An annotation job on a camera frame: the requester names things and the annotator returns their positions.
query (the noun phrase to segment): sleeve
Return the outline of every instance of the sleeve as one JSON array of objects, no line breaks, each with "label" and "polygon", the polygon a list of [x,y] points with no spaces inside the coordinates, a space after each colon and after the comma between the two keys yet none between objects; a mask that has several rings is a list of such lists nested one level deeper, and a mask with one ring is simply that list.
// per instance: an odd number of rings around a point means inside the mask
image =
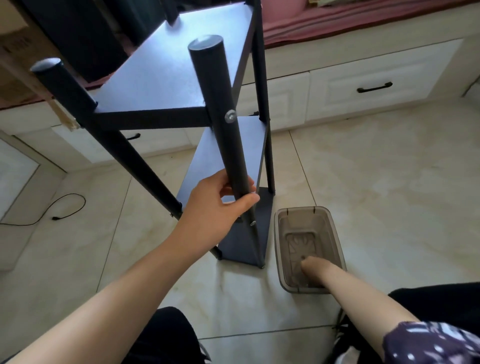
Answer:
[{"label": "sleeve", "polygon": [[402,322],[383,349],[386,364],[480,363],[480,339],[446,323]]}]

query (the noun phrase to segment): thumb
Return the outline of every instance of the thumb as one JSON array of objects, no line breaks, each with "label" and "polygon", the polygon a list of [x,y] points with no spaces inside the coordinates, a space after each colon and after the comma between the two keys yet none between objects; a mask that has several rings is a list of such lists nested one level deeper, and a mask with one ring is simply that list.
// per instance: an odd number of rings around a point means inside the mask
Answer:
[{"label": "thumb", "polygon": [[234,203],[230,204],[228,208],[232,214],[235,214],[235,218],[237,218],[254,204],[256,204],[258,201],[260,201],[260,196],[255,192],[251,192],[249,194],[246,194],[242,198],[239,198]]}]

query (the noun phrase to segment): pink object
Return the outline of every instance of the pink object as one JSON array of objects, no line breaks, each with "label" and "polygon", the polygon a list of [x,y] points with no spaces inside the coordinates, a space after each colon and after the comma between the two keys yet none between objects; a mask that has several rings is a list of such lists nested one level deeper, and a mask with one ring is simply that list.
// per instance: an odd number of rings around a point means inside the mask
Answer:
[{"label": "pink object", "polygon": [[290,19],[306,7],[307,0],[262,0],[262,18],[264,23]]},{"label": "pink object", "polygon": [[[283,3],[283,0],[264,1]],[[272,48],[287,43],[327,38],[474,2],[480,0],[366,0],[337,6],[306,8],[296,16],[276,21],[267,21],[271,19],[268,14],[270,9],[263,5],[265,45]]]}]

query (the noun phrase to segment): plastic bin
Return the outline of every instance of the plastic bin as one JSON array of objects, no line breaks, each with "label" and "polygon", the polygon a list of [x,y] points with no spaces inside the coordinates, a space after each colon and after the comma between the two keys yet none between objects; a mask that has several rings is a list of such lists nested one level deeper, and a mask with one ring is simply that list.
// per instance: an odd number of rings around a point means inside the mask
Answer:
[{"label": "plastic bin", "polygon": [[347,270],[332,215],[321,206],[282,208],[275,213],[275,255],[280,284],[290,293],[330,293],[301,272],[300,262],[308,256]]}]

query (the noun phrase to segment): person's right arm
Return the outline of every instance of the person's right arm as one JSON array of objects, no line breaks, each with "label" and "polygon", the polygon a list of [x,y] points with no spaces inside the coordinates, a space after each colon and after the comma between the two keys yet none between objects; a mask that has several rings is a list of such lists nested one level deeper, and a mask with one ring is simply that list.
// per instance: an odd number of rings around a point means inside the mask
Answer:
[{"label": "person's right arm", "polygon": [[384,360],[386,334],[400,322],[419,320],[399,303],[328,260],[309,256],[301,263],[303,273],[325,286],[335,297],[360,334]]}]

